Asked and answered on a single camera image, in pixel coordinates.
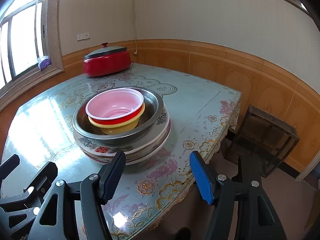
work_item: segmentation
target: white wall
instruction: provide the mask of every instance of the white wall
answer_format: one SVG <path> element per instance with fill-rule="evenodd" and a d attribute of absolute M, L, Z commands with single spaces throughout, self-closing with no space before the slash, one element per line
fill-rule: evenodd
<path fill-rule="evenodd" d="M 320 33 L 284 0 L 136 0 L 139 39 L 204 41 L 245 51 L 320 93 Z"/>
<path fill-rule="evenodd" d="M 104 42 L 133 39 L 133 0 L 60 0 L 59 32 L 62 55 Z M 90 39 L 77 41 L 77 33 Z"/>

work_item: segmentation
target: red chinese character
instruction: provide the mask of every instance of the red chinese character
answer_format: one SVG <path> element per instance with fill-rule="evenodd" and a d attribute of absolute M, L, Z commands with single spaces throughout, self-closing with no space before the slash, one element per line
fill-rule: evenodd
<path fill-rule="evenodd" d="M 100 146 L 99 148 L 95 149 L 94 151 L 97 152 L 97 153 L 107 153 L 109 150 L 108 147 L 102 147 Z"/>

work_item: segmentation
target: red bowl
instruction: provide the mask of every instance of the red bowl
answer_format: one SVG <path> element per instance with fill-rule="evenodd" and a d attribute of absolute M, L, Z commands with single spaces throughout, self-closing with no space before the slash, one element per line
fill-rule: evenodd
<path fill-rule="evenodd" d="M 123 116 L 123 117 L 120 117 L 120 118 L 117 118 L 117 119 L 99 120 L 99 119 L 92 118 L 92 120 L 94 120 L 98 124 L 106 124 L 106 125 L 108 125 L 108 124 L 118 124 L 118 123 L 126 122 L 126 121 L 134 118 L 137 114 L 139 114 L 141 109 L 142 109 L 142 107 L 143 107 L 143 104 L 142 104 L 142 106 L 140 106 L 139 109 L 137 109 L 133 113 L 131 113 L 129 115 L 126 115 L 126 116 Z"/>

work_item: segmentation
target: stack of bowls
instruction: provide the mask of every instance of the stack of bowls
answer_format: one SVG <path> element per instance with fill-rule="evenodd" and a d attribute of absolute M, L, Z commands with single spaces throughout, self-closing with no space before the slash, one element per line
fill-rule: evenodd
<path fill-rule="evenodd" d="M 126 165 L 146 160 L 159 151 L 171 131 L 162 98 L 141 87 L 107 90 L 89 98 L 73 116 L 73 136 L 91 159 L 110 163 L 116 152 Z"/>
<path fill-rule="evenodd" d="M 131 88 L 102 92 L 87 103 L 86 113 L 92 125 L 108 135 L 134 129 L 145 111 L 143 95 Z"/>

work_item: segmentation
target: electrical outlet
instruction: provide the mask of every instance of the electrical outlet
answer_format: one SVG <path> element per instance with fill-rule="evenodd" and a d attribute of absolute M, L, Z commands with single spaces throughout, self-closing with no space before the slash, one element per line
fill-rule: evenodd
<path fill-rule="evenodd" d="M 83 40 L 83 33 L 77 34 L 77 41 Z"/>
<path fill-rule="evenodd" d="M 83 33 L 83 39 L 90 39 L 90 33 Z"/>

